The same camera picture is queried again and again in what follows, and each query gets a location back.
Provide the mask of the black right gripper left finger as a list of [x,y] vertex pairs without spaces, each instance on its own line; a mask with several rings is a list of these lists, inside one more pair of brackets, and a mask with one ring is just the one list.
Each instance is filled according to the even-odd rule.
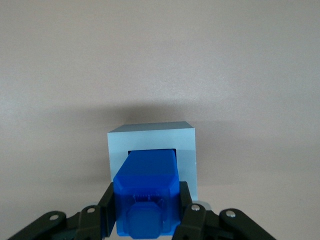
[[116,223],[114,186],[111,183],[98,204],[89,205],[71,217],[49,211],[10,237],[11,240],[103,240]]

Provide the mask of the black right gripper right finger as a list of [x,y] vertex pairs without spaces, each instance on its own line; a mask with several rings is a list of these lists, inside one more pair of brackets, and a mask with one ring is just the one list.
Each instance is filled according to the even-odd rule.
[[192,201],[186,181],[179,183],[180,224],[173,240],[273,240],[274,237],[243,211],[227,208],[219,214]]

